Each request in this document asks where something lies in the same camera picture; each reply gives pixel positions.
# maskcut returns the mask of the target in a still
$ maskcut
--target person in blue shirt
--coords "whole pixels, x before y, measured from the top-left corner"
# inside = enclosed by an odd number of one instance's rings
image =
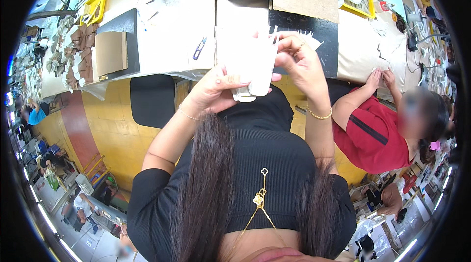
[[[36,125],[49,115],[49,106],[46,103],[39,105],[37,102],[31,100],[28,104],[29,107],[23,108],[20,111],[21,118],[25,119],[30,125]]]

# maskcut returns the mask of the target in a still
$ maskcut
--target yellow floor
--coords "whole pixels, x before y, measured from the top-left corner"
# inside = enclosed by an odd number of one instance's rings
[[[82,93],[82,99],[97,148],[102,155],[105,155],[105,165],[111,168],[120,187],[131,191],[132,180],[141,170],[145,152],[160,129],[142,126],[133,120],[129,82],[130,79],[110,82],[104,101],[88,92]],[[294,110],[294,107],[299,101],[306,100],[305,95],[286,75],[283,75],[282,80],[275,82],[274,85],[286,94],[293,108],[294,119],[291,132],[304,138],[306,116]],[[60,112],[48,116],[37,129],[50,144],[60,142],[71,158],[78,162],[68,140]],[[335,159],[340,174],[349,184],[357,184],[361,181],[366,172],[352,165],[337,147]]]

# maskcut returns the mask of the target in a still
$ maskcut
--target black top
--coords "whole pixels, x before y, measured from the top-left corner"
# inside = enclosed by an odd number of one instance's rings
[[[46,166],[47,166],[46,161],[47,160],[51,161],[51,165],[57,165],[57,163],[59,162],[59,159],[57,159],[57,157],[51,151],[46,152],[41,157],[40,165],[41,165],[42,168],[46,168]]]
[[[289,132],[293,112],[284,94],[272,93],[252,103],[238,104],[219,116],[234,133],[235,209],[226,233],[243,230],[256,206],[255,194],[263,187],[262,168],[268,169],[265,210],[279,229],[297,230],[296,210],[302,184],[317,171],[308,144]],[[188,178],[192,142],[184,150],[173,174],[147,169],[135,176],[128,206],[128,234],[138,251],[150,262],[174,261],[171,223],[179,187]],[[356,229],[356,216],[344,178],[333,177],[333,190],[340,195],[336,220],[335,253],[340,253]],[[272,228],[257,212],[249,229]]]

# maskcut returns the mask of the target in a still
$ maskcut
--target woman in red shirt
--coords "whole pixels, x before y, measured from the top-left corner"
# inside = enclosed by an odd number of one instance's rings
[[[373,96],[383,77],[397,112]],[[334,140],[353,165],[382,173],[412,164],[417,153],[423,164],[435,160],[429,145],[443,135],[448,121],[445,102],[417,86],[401,94],[391,70],[376,69],[366,84],[339,98],[332,106]]]

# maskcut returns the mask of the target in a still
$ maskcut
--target yellow tray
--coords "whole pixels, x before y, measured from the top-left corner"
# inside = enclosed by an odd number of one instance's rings
[[[345,3],[340,8],[344,11],[351,12],[352,14],[355,14],[363,18],[374,18],[376,14],[374,12],[373,0],[368,0],[368,2],[369,2],[369,10],[370,10],[369,14]]]
[[[105,0],[88,0],[86,3],[83,5],[89,5],[90,6],[90,12],[93,12],[94,9],[97,7],[98,3],[100,3],[100,8],[98,10],[98,17],[93,17],[90,21],[90,23],[87,24],[89,26],[90,24],[97,23],[101,21],[103,18],[103,13],[105,12]],[[82,22],[83,16],[80,16],[80,26],[83,25],[84,23]]]

